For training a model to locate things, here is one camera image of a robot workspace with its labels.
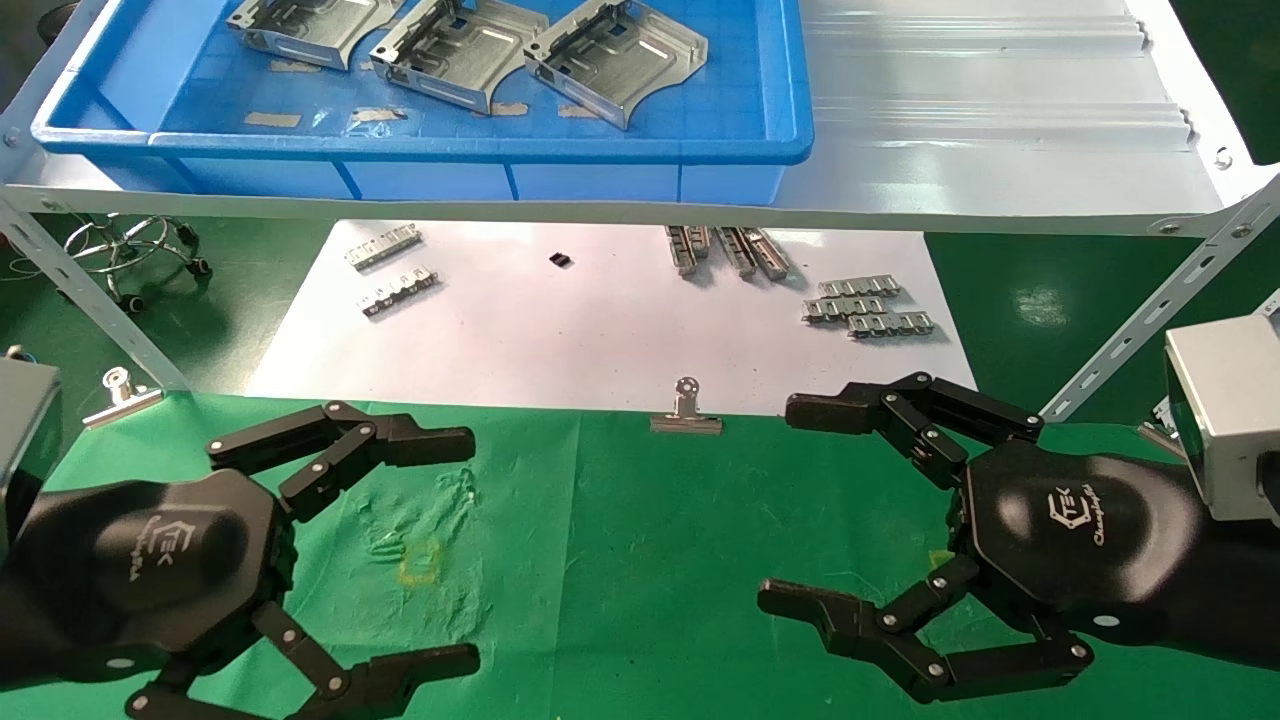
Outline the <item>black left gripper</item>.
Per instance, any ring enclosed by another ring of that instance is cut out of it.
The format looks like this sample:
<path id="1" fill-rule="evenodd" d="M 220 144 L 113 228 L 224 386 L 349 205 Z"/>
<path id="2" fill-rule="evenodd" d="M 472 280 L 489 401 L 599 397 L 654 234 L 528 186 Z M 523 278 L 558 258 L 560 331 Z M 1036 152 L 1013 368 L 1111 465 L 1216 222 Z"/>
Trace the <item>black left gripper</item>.
<path id="1" fill-rule="evenodd" d="M 401 717 L 421 685 L 477 673 L 477 647 L 342 667 L 279 605 L 296 562 L 291 520 L 315 519 L 380 465 L 475 454 L 466 427 L 424 429 L 407 413 L 328 401 L 210 441 L 218 471 L 200 480 L 42 492 L 20 525 L 20 670 L 164 666 L 127 701 L 128 717 L 257 719 L 189 691 L 264 638 L 314 688 L 288 719 Z M 307 465 L 280 484 L 280 505 L 250 478 L 300 459 Z"/>

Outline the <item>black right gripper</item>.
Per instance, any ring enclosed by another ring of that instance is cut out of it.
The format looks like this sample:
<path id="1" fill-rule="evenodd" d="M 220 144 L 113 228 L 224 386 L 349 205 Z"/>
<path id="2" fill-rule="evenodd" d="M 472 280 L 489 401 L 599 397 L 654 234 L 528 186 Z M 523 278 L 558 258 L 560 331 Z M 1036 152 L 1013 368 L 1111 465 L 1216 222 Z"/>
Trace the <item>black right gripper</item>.
<path id="1" fill-rule="evenodd" d="M 887 384 L 850 382 L 836 395 L 791 395 L 785 421 L 800 430 L 878 434 L 940 489 L 957 489 L 965 477 L 977 556 L 1005 585 L 1065 623 L 1170 625 L 1175 575 L 1206 524 L 1185 468 L 1048 451 L 1033 445 L 1041 416 L 927 373 Z M 997 447 L 969 464 L 946 428 Z M 812 625 L 827 653 L 877 666 L 922 705 L 1061 687 L 1092 665 L 1084 641 L 1034 612 L 1023 628 L 1030 642 L 941 653 L 919 638 L 934 619 L 989 587 L 983 566 L 960 553 L 882 609 L 776 578 L 763 580 L 756 605 Z"/>

